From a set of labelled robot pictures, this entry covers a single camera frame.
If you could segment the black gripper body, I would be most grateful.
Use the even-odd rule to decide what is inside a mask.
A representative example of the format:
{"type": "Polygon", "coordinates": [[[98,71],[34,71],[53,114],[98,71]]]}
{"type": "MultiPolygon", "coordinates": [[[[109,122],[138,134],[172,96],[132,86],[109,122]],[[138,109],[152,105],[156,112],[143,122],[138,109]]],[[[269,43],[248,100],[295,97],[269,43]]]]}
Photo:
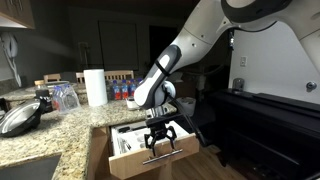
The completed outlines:
{"type": "Polygon", "coordinates": [[[164,139],[167,134],[166,124],[181,117],[180,113],[176,113],[148,119],[146,125],[151,130],[151,137],[155,140],[164,139]]]}

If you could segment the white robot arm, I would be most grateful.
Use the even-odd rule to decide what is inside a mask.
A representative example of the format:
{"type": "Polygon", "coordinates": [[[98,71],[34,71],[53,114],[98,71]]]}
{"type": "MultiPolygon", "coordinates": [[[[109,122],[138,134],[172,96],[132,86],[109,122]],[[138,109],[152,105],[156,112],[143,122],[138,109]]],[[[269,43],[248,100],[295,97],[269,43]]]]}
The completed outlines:
{"type": "Polygon", "coordinates": [[[167,77],[200,61],[223,33],[234,29],[259,32],[283,22],[292,29],[312,64],[318,67],[319,13],[320,0],[200,0],[178,36],[162,51],[139,84],[135,102],[151,109],[172,99],[175,89],[167,77]]]}

